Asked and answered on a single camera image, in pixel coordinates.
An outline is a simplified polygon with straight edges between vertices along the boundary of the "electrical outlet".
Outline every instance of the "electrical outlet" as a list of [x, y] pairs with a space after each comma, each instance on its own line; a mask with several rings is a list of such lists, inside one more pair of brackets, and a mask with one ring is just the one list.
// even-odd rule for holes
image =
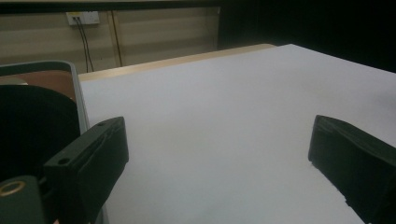
[[79, 19], [81, 24], [97, 24], [100, 22], [97, 11], [66, 12], [66, 17], [69, 25], [77, 25], [73, 18]]

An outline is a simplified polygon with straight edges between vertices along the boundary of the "beige wall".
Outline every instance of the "beige wall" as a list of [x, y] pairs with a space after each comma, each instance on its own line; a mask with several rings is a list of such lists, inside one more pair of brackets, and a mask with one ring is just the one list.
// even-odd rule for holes
[[[215, 8], [100, 12], [100, 24], [86, 25], [95, 70], [146, 63], [216, 49]], [[82, 40], [64, 13], [0, 16], [0, 64], [66, 60], [85, 73]]]

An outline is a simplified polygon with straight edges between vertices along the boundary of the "dark background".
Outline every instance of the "dark background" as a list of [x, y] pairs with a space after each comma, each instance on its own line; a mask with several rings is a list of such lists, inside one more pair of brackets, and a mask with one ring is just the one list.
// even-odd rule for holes
[[396, 72], [390, 1], [247, 0], [221, 9], [219, 48], [295, 44]]

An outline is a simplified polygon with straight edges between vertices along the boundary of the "black cable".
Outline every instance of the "black cable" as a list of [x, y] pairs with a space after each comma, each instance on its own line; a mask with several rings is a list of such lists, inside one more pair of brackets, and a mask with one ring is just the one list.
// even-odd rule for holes
[[79, 19], [76, 19], [76, 17], [73, 17], [73, 20], [76, 22], [76, 25], [77, 25], [78, 30], [79, 30], [79, 34], [81, 35], [82, 44], [84, 45], [85, 65], [86, 65], [86, 69], [87, 69], [87, 73], [88, 73], [87, 48], [85, 47], [84, 35], [82, 34], [81, 28], [79, 27], [79, 22], [78, 22]]
[[84, 26], [82, 25], [81, 20], [79, 19], [79, 17], [77, 17], [77, 20], [78, 20], [78, 22], [79, 22], [79, 24], [81, 26], [82, 34], [84, 35], [85, 44], [87, 45], [87, 55], [88, 55], [88, 59], [90, 60], [91, 70], [93, 71], [93, 65], [92, 65], [91, 54], [90, 54], [90, 47], [88, 47], [88, 39], [87, 39], [87, 36], [85, 35]]

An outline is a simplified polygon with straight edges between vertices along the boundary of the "white table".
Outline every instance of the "white table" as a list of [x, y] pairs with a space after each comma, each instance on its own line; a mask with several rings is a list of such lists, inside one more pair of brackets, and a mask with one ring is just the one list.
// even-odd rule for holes
[[127, 125], [114, 224], [362, 223], [307, 159], [315, 115], [396, 146], [396, 74], [293, 45], [88, 79], [91, 125]]

